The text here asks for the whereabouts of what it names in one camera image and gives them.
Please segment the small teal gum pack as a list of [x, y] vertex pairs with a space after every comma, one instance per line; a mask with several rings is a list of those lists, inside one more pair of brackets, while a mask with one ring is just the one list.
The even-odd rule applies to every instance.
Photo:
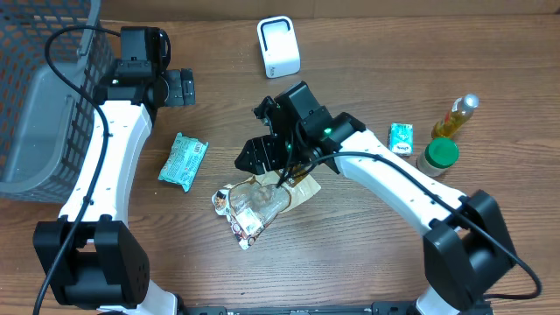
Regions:
[[393, 122], [389, 127], [388, 149], [398, 156], [411, 156], [414, 151], [412, 124]]

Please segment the green lid jar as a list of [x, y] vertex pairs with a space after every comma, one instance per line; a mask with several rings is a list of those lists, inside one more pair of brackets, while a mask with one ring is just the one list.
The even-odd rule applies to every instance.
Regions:
[[433, 139], [417, 158], [418, 170], [430, 177], [446, 172], [459, 159], [459, 147], [446, 137]]

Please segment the green wet wipes pack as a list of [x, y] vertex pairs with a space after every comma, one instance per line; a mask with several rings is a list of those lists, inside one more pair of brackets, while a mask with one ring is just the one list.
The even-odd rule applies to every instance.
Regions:
[[179, 185], [188, 193], [207, 152], [208, 143], [178, 133], [158, 175], [160, 181]]

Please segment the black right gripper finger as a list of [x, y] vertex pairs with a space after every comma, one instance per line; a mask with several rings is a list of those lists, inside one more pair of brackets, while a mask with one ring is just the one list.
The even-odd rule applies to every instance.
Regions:
[[244, 172], [257, 174], [257, 165], [255, 163], [255, 155], [251, 152], [242, 152], [234, 161], [235, 167]]
[[240, 160], [264, 160], [266, 158], [266, 137], [259, 136], [249, 139], [238, 158]]

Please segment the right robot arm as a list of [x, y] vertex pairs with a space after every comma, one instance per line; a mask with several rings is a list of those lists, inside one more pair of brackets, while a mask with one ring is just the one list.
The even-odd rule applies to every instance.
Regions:
[[469, 312], [514, 266], [515, 249], [496, 200], [472, 196], [421, 173], [348, 113], [331, 116], [300, 81], [253, 110], [269, 134], [246, 142], [234, 164], [261, 175], [299, 175], [326, 164], [377, 195], [423, 238], [429, 288], [416, 314]]

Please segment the yellow liquid plastic bottle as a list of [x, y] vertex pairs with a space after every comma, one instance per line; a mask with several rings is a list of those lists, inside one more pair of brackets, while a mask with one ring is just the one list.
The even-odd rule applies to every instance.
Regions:
[[431, 132], [433, 138], [452, 138], [459, 129], [473, 116], [474, 111], [480, 105], [480, 99], [476, 94], [466, 94], [459, 97], [446, 112], [444, 118], [438, 121]]

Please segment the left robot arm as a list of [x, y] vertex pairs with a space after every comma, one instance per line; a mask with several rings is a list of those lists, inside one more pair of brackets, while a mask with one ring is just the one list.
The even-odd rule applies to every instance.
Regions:
[[73, 191], [55, 221], [41, 221], [33, 246], [45, 272], [33, 307], [52, 291], [61, 305], [103, 314], [186, 314], [180, 295], [150, 278], [149, 258], [128, 227], [132, 182], [158, 109], [174, 86], [167, 33], [129, 26], [116, 32], [121, 56], [92, 92], [51, 69], [94, 108], [93, 133]]

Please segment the beige snack pouch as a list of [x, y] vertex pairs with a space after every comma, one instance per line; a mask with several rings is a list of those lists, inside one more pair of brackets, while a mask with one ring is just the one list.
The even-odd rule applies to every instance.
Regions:
[[212, 196], [215, 212], [227, 219], [241, 249], [252, 247], [279, 214], [305, 203], [321, 189], [310, 175], [279, 185], [280, 176], [280, 171], [253, 175], [240, 183], [225, 185]]

